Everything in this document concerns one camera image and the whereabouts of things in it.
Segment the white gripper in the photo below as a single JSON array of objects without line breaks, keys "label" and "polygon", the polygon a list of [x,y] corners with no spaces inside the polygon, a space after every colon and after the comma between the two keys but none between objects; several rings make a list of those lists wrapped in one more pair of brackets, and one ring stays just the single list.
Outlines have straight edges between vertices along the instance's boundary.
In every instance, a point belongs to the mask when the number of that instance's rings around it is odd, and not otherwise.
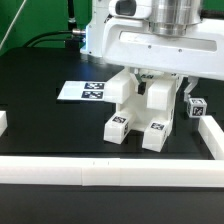
[{"label": "white gripper", "polygon": [[131,67],[138,94],[146,90],[140,68],[194,76],[185,102],[197,77],[224,80],[224,16],[204,11],[202,0],[111,0],[109,13],[102,56]]}]

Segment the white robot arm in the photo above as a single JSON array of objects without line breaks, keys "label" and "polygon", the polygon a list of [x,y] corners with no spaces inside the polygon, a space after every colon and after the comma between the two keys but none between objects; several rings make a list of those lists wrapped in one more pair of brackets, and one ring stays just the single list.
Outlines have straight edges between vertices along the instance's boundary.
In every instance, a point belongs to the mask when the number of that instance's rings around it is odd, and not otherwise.
[{"label": "white robot arm", "polygon": [[81,54],[122,66],[133,80],[106,83],[112,103],[125,102],[150,75],[224,81],[224,19],[204,11],[202,0],[92,0]]}]

